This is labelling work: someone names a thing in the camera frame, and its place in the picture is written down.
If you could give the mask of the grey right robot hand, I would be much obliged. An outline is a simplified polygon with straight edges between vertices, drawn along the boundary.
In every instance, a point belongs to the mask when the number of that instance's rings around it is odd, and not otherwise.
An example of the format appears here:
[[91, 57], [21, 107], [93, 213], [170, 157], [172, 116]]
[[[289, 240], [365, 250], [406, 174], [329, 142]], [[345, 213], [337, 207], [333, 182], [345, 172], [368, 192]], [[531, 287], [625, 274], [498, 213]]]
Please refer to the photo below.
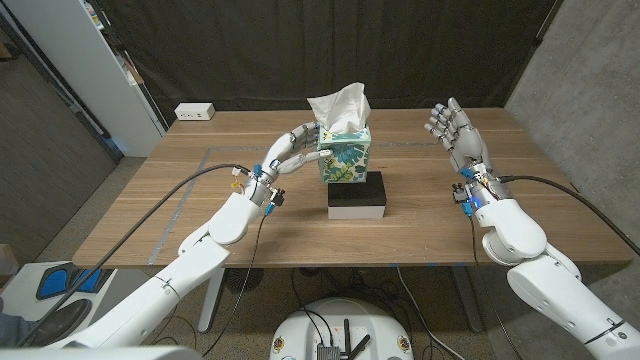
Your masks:
[[438, 103], [431, 109], [424, 128], [449, 153], [454, 171], [477, 187], [482, 196], [496, 200], [513, 197], [494, 174], [488, 147], [479, 130], [454, 97], [446, 105]]

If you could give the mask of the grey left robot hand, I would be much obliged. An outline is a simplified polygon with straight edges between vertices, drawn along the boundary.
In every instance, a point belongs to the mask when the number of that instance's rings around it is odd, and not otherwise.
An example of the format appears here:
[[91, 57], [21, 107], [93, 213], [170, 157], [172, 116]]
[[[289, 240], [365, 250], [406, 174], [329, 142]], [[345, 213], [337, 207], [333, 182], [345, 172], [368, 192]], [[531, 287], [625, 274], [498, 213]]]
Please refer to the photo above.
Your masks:
[[299, 170], [304, 164], [326, 158], [331, 150], [317, 149], [319, 125], [302, 124], [281, 135], [270, 147], [261, 163], [256, 164], [245, 185], [244, 196], [257, 206], [271, 197], [272, 185], [280, 175]]

